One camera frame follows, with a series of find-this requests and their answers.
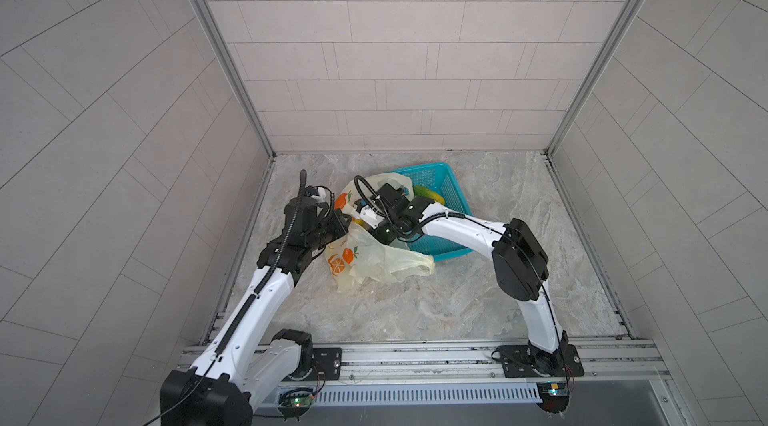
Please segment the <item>cream plastic bag fruit print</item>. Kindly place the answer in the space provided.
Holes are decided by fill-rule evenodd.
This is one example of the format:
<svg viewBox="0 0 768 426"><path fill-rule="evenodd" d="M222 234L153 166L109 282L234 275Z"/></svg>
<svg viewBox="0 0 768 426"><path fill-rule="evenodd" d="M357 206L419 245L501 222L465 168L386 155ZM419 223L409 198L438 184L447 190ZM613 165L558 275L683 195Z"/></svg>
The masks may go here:
<svg viewBox="0 0 768 426"><path fill-rule="evenodd" d="M412 251L399 240L391 245L378 241L357 213L355 204L359 200L362 196L353 182L349 182L335 200L335 208L352 217L348 234L330 243L324 251L324 262L338 291L353 291L370 281L391 284L435 272L431 255Z"/></svg>

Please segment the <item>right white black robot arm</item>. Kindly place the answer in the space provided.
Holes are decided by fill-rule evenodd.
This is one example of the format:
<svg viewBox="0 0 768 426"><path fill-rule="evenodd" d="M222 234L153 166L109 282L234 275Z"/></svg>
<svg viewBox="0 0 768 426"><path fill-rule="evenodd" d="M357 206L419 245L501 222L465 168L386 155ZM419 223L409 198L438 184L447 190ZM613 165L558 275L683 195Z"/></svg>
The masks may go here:
<svg viewBox="0 0 768 426"><path fill-rule="evenodd" d="M508 223L479 219L429 197L408 199L401 188L389 184L356 202L354 210L385 244L438 237L491 260L497 284L518 303L528 331L528 345L510 361L541 376L567 372L569 343L551 305L548 256L527 223L518 218Z"/></svg>

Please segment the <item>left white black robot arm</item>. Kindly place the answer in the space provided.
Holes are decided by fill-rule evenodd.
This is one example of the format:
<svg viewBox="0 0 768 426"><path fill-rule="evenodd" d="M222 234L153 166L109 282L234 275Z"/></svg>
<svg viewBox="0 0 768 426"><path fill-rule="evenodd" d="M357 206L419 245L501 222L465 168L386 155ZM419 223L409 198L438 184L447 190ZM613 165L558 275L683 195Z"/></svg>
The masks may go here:
<svg viewBox="0 0 768 426"><path fill-rule="evenodd" d="M310 334L283 330L257 354L267 327L325 246L342 238L350 218L325 186L302 183L284 208L282 232L259 254L244 296L222 330L185 371L174 370L160 393L160 425L249 425L255 409L287 376L312 369Z"/></svg>

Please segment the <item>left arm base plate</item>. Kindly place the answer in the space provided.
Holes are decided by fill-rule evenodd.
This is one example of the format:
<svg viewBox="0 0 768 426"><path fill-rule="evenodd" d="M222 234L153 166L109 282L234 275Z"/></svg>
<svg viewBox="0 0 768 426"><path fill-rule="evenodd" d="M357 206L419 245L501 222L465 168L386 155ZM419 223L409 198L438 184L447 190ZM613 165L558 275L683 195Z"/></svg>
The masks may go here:
<svg viewBox="0 0 768 426"><path fill-rule="evenodd" d="M341 375L343 350L339 347L315 348L309 369L297 381L337 381Z"/></svg>

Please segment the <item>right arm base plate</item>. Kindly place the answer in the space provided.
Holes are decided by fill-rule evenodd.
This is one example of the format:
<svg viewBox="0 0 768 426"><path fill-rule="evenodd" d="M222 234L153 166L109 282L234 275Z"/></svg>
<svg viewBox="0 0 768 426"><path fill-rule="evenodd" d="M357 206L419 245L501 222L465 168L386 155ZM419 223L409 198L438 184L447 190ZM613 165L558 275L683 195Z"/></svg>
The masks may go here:
<svg viewBox="0 0 768 426"><path fill-rule="evenodd" d="M566 343L554 353L531 345L502 345L491 358L502 365L506 378L582 377L585 374L577 348Z"/></svg>

